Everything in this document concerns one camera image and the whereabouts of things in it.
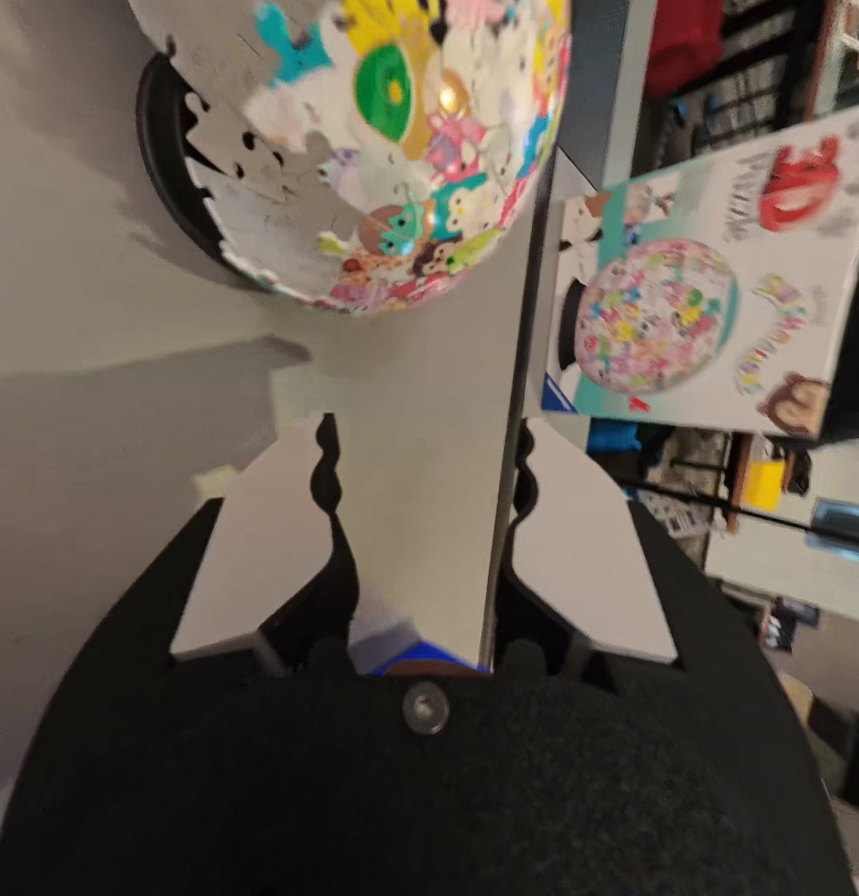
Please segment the colourful puzzle ball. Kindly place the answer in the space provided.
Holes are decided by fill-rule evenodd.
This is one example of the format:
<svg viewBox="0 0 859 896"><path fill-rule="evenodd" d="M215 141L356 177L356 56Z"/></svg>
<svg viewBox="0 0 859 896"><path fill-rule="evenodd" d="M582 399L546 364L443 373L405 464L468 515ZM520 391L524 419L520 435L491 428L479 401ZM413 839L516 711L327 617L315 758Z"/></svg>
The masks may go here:
<svg viewBox="0 0 859 896"><path fill-rule="evenodd" d="M131 1L189 84L224 258L350 315L420 305L495 252L567 94L570 2Z"/></svg>

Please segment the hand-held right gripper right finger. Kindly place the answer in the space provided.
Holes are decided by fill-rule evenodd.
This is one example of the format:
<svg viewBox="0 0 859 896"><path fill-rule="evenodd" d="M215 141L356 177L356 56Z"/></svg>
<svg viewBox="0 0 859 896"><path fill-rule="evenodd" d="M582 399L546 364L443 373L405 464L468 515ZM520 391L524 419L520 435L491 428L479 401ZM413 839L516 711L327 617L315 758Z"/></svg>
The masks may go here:
<svg viewBox="0 0 859 896"><path fill-rule="evenodd" d="M670 666L678 658L629 502L582 450L541 419L522 421L514 519L494 603L494 663L524 640L557 674L580 651Z"/></svg>

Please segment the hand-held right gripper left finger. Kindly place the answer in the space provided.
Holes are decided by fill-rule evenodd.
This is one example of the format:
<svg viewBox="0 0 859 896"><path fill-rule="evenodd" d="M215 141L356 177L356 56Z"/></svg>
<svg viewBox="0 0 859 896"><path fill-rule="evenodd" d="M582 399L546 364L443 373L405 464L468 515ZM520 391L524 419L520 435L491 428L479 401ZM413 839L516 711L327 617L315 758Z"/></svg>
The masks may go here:
<svg viewBox="0 0 859 896"><path fill-rule="evenodd" d="M338 516L334 414L294 420L228 488L170 644L177 661L251 651L281 673L347 645L359 602Z"/></svg>

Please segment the printed puzzle box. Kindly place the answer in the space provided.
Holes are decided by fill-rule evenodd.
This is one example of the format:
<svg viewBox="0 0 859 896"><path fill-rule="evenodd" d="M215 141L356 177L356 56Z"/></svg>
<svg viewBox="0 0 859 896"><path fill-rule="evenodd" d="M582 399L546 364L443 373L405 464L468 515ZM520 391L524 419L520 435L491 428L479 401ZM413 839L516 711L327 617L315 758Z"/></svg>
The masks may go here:
<svg viewBox="0 0 859 896"><path fill-rule="evenodd" d="M814 438L859 273L859 105L566 199L541 409Z"/></svg>

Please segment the black ball stand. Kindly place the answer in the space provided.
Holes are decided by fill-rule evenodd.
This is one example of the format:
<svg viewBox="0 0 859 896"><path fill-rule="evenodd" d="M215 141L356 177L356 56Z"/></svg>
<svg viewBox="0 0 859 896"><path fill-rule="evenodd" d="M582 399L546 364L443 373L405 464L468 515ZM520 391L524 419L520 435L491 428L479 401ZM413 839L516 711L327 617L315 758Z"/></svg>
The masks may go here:
<svg viewBox="0 0 859 896"><path fill-rule="evenodd" d="M188 140L197 118L186 105L189 84L169 56L155 52L144 66L135 98L136 137L146 173L170 218L184 235L212 261L249 287L260 286L223 256L222 233L206 203L211 190L198 185L189 173L194 161L220 177L225 174Z"/></svg>

